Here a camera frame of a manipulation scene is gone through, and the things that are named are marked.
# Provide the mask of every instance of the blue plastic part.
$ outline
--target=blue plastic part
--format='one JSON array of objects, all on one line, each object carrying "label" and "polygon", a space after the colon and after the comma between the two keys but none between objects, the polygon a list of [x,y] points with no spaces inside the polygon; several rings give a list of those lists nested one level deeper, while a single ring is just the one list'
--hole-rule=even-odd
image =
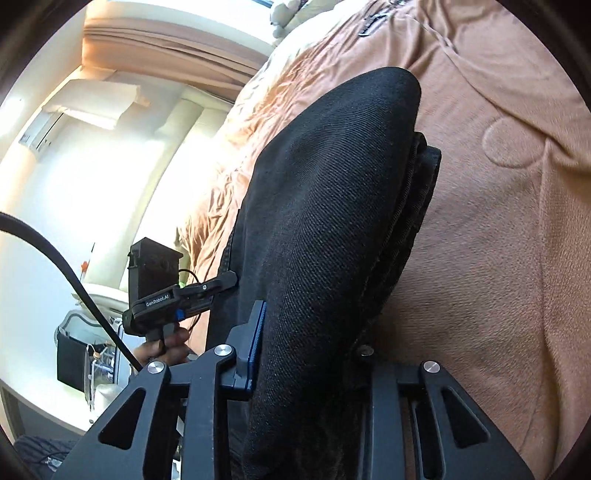
[{"label": "blue plastic part", "polygon": [[265,313],[267,312],[267,302],[263,302],[261,313],[256,324],[254,336],[252,338],[251,351],[248,355],[248,377],[246,381],[246,391],[252,394],[256,386],[256,374],[258,372],[259,357],[261,355],[262,326],[265,322]]}]

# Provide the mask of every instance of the white wall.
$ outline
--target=white wall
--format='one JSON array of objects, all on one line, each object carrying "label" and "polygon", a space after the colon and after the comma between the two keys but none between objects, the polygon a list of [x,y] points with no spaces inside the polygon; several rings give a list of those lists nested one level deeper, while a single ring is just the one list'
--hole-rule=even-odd
[{"label": "white wall", "polygon": [[[121,189],[121,201],[110,212],[103,207],[102,215],[105,216],[109,229],[96,235],[96,245],[85,283],[119,288],[122,278],[127,278],[129,247],[134,243],[135,234],[154,189],[202,110],[201,106],[180,99],[166,123],[145,144],[147,148],[136,148],[130,152],[130,155],[139,157],[141,162],[127,175],[126,183]],[[182,176],[177,178],[179,182],[182,180]]]},{"label": "white wall", "polygon": [[[215,161],[215,151],[210,148],[210,141],[227,114],[227,111],[215,108],[203,110],[154,190],[134,243],[147,236],[167,247],[175,247],[177,227],[184,221],[185,215],[179,203],[183,203],[189,194],[186,189],[179,190],[179,179],[190,179],[191,191],[205,190],[207,182],[211,181],[211,175],[205,172],[209,172],[208,165]],[[127,285],[125,276],[122,287],[127,290]]]},{"label": "white wall", "polygon": [[[37,52],[8,93],[3,102],[4,108],[10,102],[13,102],[13,104],[16,100],[20,100],[20,102],[18,103],[19,108],[11,115],[12,123],[2,127],[3,134],[0,135],[0,166],[9,146],[25,127],[29,117],[60,82],[80,65],[84,18],[85,11],[82,10],[66,22]],[[0,106],[0,117],[2,116],[2,110],[3,107]],[[18,165],[12,164],[9,168],[0,168],[0,176],[7,175],[14,181],[24,181],[33,168],[34,159],[26,151],[20,153],[22,159]],[[1,180],[0,178],[0,196],[8,197],[7,190],[9,190],[9,186],[3,185]],[[4,314],[0,310],[0,319],[2,318],[4,318]],[[0,329],[0,335],[6,335],[4,329]],[[0,371],[6,367],[5,362],[0,362]],[[1,400],[0,424],[12,440],[12,434],[8,429],[8,422]]]},{"label": "white wall", "polygon": [[[134,181],[141,184],[157,160],[157,145],[146,139],[186,102],[184,85],[132,74],[113,79],[140,83],[151,101],[148,110],[132,106],[114,131],[67,119],[39,161],[22,152],[28,173],[5,209],[41,232],[78,272],[96,239],[112,227],[109,215],[133,207],[128,194]],[[55,328],[73,307],[72,288],[57,268],[24,242],[0,234],[0,381],[30,407],[82,432],[89,410],[82,393],[57,381],[53,343]]]},{"label": "white wall", "polygon": [[37,52],[12,86],[3,105],[8,105],[15,99],[22,99],[20,103],[22,108],[18,115],[11,115],[12,127],[0,136],[0,162],[12,140],[37,107],[80,65],[84,18],[85,10],[83,9],[68,20]]}]

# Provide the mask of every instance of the silver screw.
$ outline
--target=silver screw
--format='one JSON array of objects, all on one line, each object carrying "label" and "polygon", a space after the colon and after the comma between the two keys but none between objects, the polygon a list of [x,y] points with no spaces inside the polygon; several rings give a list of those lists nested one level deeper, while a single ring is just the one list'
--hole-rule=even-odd
[{"label": "silver screw", "polygon": [[215,353],[217,356],[230,355],[230,353],[232,353],[232,347],[223,343],[215,347],[213,353]]},{"label": "silver screw", "polygon": [[159,374],[162,370],[164,370],[164,364],[162,362],[150,362],[147,366],[148,372],[151,374]]},{"label": "silver screw", "polygon": [[357,353],[360,356],[372,356],[374,354],[374,348],[371,345],[361,345],[357,349]]},{"label": "silver screw", "polygon": [[430,374],[436,374],[437,372],[439,372],[441,370],[441,367],[439,366],[439,364],[437,362],[433,362],[432,360],[425,362],[423,364],[423,368],[427,372],[429,372]]}]

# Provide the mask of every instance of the wrinkled fabric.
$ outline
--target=wrinkled fabric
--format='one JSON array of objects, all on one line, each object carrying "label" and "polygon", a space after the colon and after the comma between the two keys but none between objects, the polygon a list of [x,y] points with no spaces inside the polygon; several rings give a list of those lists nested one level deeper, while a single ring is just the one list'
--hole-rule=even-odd
[{"label": "wrinkled fabric", "polygon": [[[423,91],[417,130],[443,162],[375,346],[393,361],[440,361],[543,479],[591,414],[591,114],[497,2],[409,1],[359,37],[387,8],[368,3],[301,52],[248,114],[230,113],[224,166],[206,192],[219,200],[192,210],[192,225],[202,216],[216,233],[193,266],[215,274],[257,156],[298,113],[360,73],[408,69]],[[191,344],[203,349],[199,327]]]},{"label": "wrinkled fabric", "polygon": [[[310,105],[256,161],[228,244],[239,284],[215,297],[207,334],[208,347],[223,343],[256,300],[267,302],[248,480],[322,478],[297,461],[315,439],[297,438],[338,390],[433,193],[441,152],[414,133],[419,99],[405,70],[365,73]],[[229,417],[230,431],[240,420]]]},{"label": "wrinkled fabric", "polygon": [[14,442],[14,449],[39,480],[51,480],[74,445],[75,440],[49,440],[22,435]]},{"label": "wrinkled fabric", "polygon": [[266,56],[211,33],[145,18],[87,18],[82,65],[187,83],[227,100]]}]

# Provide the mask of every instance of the air conditioner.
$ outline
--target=air conditioner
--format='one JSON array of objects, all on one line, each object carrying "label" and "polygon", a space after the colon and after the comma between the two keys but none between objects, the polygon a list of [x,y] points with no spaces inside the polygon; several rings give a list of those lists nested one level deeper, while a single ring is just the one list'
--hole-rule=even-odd
[{"label": "air conditioner", "polygon": [[69,117],[62,112],[39,112],[18,141],[39,156],[58,136]]}]

